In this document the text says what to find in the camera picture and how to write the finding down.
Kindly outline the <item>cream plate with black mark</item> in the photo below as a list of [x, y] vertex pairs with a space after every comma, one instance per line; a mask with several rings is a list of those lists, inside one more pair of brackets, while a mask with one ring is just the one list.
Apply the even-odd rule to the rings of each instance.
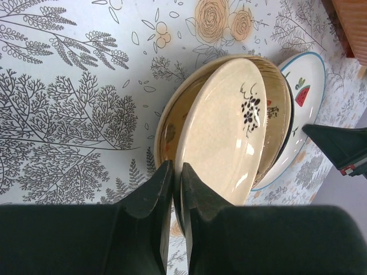
[[183, 125], [174, 161], [174, 205], [180, 227], [184, 227], [184, 163], [229, 203], [245, 203], [263, 152], [265, 107], [263, 78], [247, 58], [225, 62], [205, 81]]

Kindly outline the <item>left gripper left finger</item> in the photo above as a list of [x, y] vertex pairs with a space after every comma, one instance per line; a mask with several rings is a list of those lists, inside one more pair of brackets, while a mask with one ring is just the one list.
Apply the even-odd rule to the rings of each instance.
[[1, 207], [2, 274], [165, 274], [173, 164], [110, 205]]

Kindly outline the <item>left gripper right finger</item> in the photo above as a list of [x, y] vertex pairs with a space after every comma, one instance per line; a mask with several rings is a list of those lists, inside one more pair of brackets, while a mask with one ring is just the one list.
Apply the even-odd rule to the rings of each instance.
[[234, 206], [182, 169], [190, 274], [365, 274], [366, 243], [335, 206]]

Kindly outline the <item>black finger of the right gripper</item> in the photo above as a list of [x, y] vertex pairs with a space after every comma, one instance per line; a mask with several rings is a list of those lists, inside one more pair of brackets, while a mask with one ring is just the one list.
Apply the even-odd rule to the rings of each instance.
[[366, 128], [306, 124], [303, 132], [343, 176], [366, 176]]

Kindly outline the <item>brown glossy small plate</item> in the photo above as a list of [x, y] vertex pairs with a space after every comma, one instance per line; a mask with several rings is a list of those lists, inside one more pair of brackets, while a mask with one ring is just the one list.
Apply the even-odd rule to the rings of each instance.
[[271, 61], [246, 54], [220, 57], [193, 72], [177, 88], [164, 108], [158, 123], [154, 141], [154, 163], [158, 168], [165, 160], [174, 160], [179, 136], [187, 113], [204, 81], [225, 62], [235, 58], [246, 58], [259, 69], [267, 94], [267, 127], [260, 165], [252, 187], [270, 172], [284, 150], [293, 122], [293, 106], [290, 88], [280, 69]]

